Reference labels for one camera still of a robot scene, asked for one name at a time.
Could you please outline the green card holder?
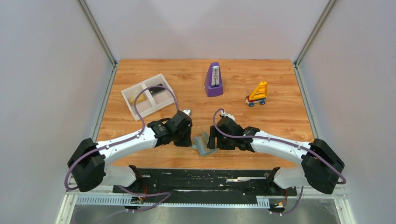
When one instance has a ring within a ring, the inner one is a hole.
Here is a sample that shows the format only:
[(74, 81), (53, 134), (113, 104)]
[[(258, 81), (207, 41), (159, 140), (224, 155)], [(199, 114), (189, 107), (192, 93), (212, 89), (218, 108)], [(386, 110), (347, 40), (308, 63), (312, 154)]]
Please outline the green card holder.
[(209, 135), (207, 132), (202, 132), (199, 136), (194, 137), (194, 143), (191, 146), (193, 149), (197, 149), (201, 156), (208, 156), (214, 154), (218, 149), (209, 149), (207, 144), (209, 142)]

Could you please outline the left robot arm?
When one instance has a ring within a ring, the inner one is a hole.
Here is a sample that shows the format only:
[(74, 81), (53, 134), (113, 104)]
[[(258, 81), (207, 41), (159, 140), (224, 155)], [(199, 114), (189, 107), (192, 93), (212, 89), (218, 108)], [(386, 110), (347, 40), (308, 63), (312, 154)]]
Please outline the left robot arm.
[(99, 185), (121, 185), (137, 193), (143, 180), (130, 167), (117, 167), (113, 163), (141, 150), (173, 143), (176, 147), (191, 147), (191, 110), (177, 111), (172, 118), (152, 121), (142, 129), (116, 139), (94, 142), (84, 139), (69, 159), (65, 186), (70, 176), (75, 189), (88, 192)]

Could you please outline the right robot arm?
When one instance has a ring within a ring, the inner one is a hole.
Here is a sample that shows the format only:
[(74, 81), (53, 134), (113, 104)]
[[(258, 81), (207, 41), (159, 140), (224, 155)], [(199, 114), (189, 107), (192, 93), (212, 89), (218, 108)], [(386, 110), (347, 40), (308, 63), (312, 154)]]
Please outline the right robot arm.
[(210, 127), (208, 148), (270, 154), (291, 161), (295, 168), (274, 168), (267, 177), (267, 190), (278, 195), (284, 189), (311, 186), (332, 194), (336, 185), (345, 184), (341, 174), (345, 164), (322, 139), (295, 141), (271, 135), (259, 128), (242, 128), (230, 116), (221, 116)]

